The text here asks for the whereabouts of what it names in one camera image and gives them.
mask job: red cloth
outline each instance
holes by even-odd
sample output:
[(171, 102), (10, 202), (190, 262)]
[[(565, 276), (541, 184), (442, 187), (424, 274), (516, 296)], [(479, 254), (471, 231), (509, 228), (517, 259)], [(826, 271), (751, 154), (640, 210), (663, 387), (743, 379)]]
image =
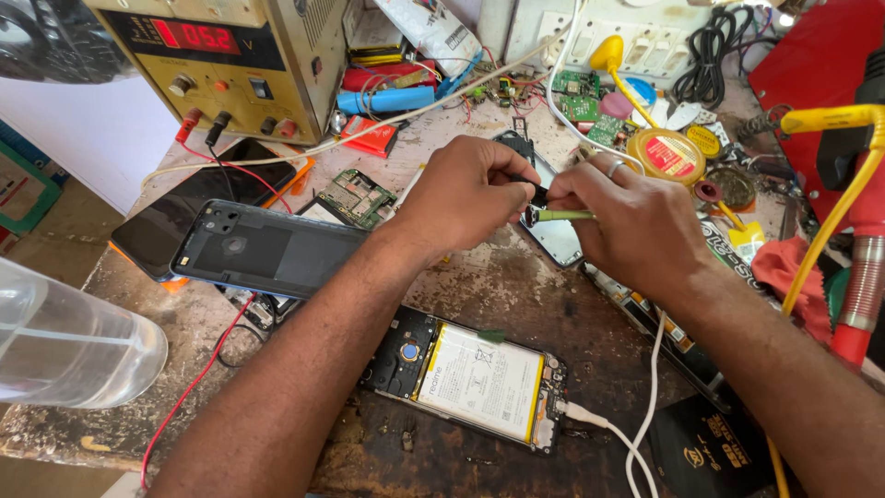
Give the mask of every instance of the red cloth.
[[(759, 248), (750, 265), (753, 275), (759, 282), (771, 285), (778, 299), (783, 300), (807, 251), (808, 243), (800, 237), (767, 242)], [(793, 315), (805, 321), (805, 331), (812, 337), (829, 345), (833, 331), (830, 329), (829, 308), (824, 301), (823, 283), (823, 273), (818, 265), (814, 265), (793, 307)]]

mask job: ring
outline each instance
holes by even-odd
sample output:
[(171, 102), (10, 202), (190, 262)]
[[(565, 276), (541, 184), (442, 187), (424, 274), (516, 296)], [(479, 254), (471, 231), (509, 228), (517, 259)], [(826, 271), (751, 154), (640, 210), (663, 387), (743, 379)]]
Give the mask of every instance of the ring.
[(605, 175), (609, 177), (609, 180), (611, 180), (612, 176), (614, 176), (614, 172), (617, 171), (618, 166), (626, 166), (626, 165), (627, 165), (626, 162), (624, 162), (622, 160), (616, 160), (612, 163), (612, 166), (609, 167), (609, 172), (606, 173)]

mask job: switch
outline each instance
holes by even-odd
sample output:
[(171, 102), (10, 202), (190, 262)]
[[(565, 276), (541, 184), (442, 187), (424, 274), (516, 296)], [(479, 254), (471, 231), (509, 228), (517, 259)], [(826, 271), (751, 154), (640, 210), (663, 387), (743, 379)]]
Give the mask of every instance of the switch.
[(651, 46), (651, 41), (648, 38), (639, 38), (633, 43), (633, 46), (630, 47), (630, 52), (627, 54), (627, 57), (624, 58), (624, 64), (637, 64), (640, 60), (643, 59), (645, 52), (649, 50)]
[(193, 78), (186, 74), (178, 74), (169, 83), (169, 91), (175, 96), (184, 97), (184, 94), (188, 93), (188, 90), (195, 86), (196, 82)]
[(589, 32), (584, 34), (581, 32), (581, 36), (578, 37), (578, 41), (574, 43), (574, 48), (572, 49), (572, 57), (574, 58), (585, 58), (587, 57), (587, 52), (590, 51), (590, 45), (593, 44), (593, 32)]
[(267, 100), (273, 100), (273, 94), (271, 93), (271, 87), (267, 86), (267, 80), (259, 80), (258, 78), (249, 78), (249, 83), (252, 84), (252, 89), (255, 90), (255, 97), (266, 98)]
[(670, 43), (668, 42), (657, 42), (655, 43), (654, 50), (651, 51), (651, 55), (649, 58), (645, 59), (646, 67), (657, 67), (660, 66), (660, 63), (664, 62), (666, 58), (666, 54), (670, 52)]
[(673, 51), (673, 55), (664, 63), (666, 71), (673, 71), (681, 66), (682, 61), (689, 57), (689, 47), (687, 45), (679, 45)]

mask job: plastic bag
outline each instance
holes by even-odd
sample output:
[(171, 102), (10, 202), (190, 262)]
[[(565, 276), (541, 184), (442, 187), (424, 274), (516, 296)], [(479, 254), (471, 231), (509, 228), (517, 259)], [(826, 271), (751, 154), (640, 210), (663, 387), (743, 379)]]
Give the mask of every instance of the plastic bag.
[(463, 73), (482, 49), (479, 40), (441, 2), (375, 0), (381, 10), (446, 76)]

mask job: red led display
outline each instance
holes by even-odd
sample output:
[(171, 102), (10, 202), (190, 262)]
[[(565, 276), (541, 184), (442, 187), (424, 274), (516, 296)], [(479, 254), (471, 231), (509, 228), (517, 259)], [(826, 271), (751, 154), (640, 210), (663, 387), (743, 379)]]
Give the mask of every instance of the red led display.
[(150, 22), (167, 47), (240, 55), (234, 35), (225, 27), (185, 24), (161, 19), (151, 19)]

